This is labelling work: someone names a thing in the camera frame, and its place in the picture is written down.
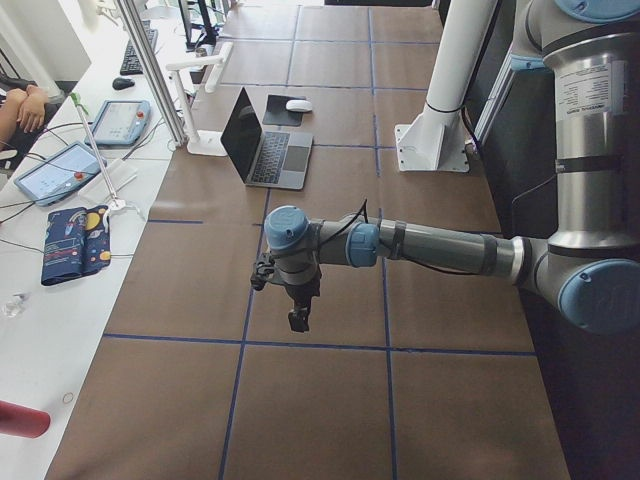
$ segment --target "white metal pole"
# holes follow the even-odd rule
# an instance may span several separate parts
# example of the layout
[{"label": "white metal pole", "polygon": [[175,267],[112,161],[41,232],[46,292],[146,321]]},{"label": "white metal pole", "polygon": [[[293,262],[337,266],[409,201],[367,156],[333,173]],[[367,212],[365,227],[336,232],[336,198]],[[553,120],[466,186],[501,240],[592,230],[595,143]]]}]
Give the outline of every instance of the white metal pole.
[{"label": "white metal pole", "polygon": [[131,38],[133,48],[140,59],[144,76],[149,82],[151,93],[153,93],[162,118],[171,133],[173,142],[179,147],[183,145],[186,140],[182,120],[176,113],[173,101],[171,100],[171,94],[164,82],[162,71],[153,53],[153,49],[149,44],[149,40],[147,40],[136,6],[133,0],[114,0],[114,2],[122,17],[127,33]]},{"label": "white metal pole", "polygon": [[424,109],[396,126],[400,170],[468,171],[459,110],[498,0],[451,0]]}]

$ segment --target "navy blue pouch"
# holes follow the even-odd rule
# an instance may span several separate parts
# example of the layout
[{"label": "navy blue pouch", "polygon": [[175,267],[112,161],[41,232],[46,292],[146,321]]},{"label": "navy blue pouch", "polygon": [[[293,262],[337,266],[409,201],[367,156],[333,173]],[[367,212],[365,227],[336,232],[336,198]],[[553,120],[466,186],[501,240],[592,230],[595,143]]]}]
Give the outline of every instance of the navy blue pouch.
[{"label": "navy blue pouch", "polygon": [[44,244],[41,283],[57,285],[93,275],[111,261],[109,234],[102,219],[104,205],[51,212]]}]

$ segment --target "tablet screen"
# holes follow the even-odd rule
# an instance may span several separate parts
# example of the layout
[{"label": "tablet screen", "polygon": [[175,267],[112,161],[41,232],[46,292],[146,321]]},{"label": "tablet screen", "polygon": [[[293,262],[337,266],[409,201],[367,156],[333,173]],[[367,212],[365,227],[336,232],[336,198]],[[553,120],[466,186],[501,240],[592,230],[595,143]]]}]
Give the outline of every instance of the tablet screen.
[{"label": "tablet screen", "polygon": [[128,140],[134,123],[139,120],[136,116],[138,110],[138,102],[109,103],[93,130],[96,142],[100,144]]},{"label": "tablet screen", "polygon": [[84,182],[76,178],[76,173],[83,173],[83,177],[93,176],[97,167],[92,153],[80,145],[73,145],[19,181],[22,188],[31,192],[32,198],[44,199],[61,190],[73,191],[76,186],[82,186]]}]

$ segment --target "white mounting bracket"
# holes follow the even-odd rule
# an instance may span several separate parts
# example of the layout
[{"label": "white mounting bracket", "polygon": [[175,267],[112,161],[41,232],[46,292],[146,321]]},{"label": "white mounting bracket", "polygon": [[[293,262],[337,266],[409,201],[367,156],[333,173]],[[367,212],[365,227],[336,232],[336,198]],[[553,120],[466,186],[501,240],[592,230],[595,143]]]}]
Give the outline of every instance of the white mounting bracket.
[{"label": "white mounting bracket", "polygon": [[411,125],[396,125],[394,132],[400,170],[468,172],[462,122],[454,121],[451,126],[436,123],[429,128],[425,124],[421,113]]},{"label": "white mounting bracket", "polygon": [[177,90],[178,99],[180,100],[180,106],[182,107],[182,114],[184,117],[185,130],[189,137],[187,143],[187,151],[197,155],[211,155],[214,157],[224,157],[227,155],[220,137],[222,132],[213,132],[209,130],[196,130],[195,123],[193,121],[193,115],[191,114],[191,108],[189,105],[189,99],[184,91],[184,85],[180,79],[180,70],[183,68],[191,67],[204,67],[207,65],[213,65],[209,78],[205,83],[204,90],[207,93],[212,93],[215,87],[220,82],[222,72],[231,56],[233,48],[233,42],[227,42],[220,48],[220,53],[209,57],[190,58],[180,62],[174,62],[167,64],[166,68],[172,72],[173,82]]}]

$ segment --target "red cylinder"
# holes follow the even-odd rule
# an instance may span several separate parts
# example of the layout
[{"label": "red cylinder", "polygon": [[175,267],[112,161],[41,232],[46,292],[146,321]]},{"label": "red cylinder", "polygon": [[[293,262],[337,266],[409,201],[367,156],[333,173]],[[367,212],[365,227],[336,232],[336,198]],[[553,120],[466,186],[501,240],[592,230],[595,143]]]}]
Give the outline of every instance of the red cylinder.
[{"label": "red cylinder", "polygon": [[0,400],[0,433],[36,438],[47,431],[50,423],[46,412]]}]

